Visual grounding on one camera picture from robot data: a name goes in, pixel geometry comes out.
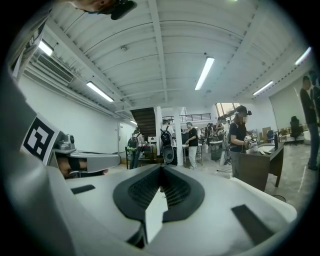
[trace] qr-like marker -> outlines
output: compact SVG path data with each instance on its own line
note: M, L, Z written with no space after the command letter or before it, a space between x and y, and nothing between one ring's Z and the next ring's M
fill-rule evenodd
M23 146L32 155L43 161L54 134L54 130L36 117L25 137Z

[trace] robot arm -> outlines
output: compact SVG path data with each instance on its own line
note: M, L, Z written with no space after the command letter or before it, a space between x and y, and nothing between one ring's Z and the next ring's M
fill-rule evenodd
M72 135L64 134L40 114L29 127L21 150L39 158L45 166L58 168L65 178L98 173L121 161L117 154L77 150Z

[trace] white wall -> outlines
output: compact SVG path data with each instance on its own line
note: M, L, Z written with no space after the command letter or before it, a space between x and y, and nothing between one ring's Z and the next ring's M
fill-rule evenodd
M291 117L293 116L296 116L300 120L300 124L304 124L306 122L300 100L302 84L303 76L286 88L270 96L270 101L279 129L290 127Z
M197 114L211 114L211 120L217 122L218 113L216 104L211 105L210 107L204 106L187 106L186 107L186 114L187 115L197 115Z
M253 104L242 105L252 112L246 124L248 131L257 130L258 133L262 133L262 129L266 127L271 127L274 131L278 129L274 110L268 97L259 98Z
M25 76L19 87L34 111L64 133L74 135L78 150L109 154L118 151L119 120L51 92Z

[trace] black vent grille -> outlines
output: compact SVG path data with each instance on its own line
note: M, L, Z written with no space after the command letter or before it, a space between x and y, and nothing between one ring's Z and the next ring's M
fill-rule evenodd
M182 203L190 195L191 187L186 181L171 172L167 170L163 170L163 172L164 175L162 176L161 183L163 184L162 187L166 196L168 209L170 209Z
M128 189L130 197L145 210L159 189L159 174L160 169L153 171L143 179L132 184Z

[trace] staircase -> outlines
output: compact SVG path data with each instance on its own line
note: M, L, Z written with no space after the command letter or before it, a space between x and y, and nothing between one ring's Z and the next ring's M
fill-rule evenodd
M156 115L153 107L131 110L131 113L143 136L156 136Z

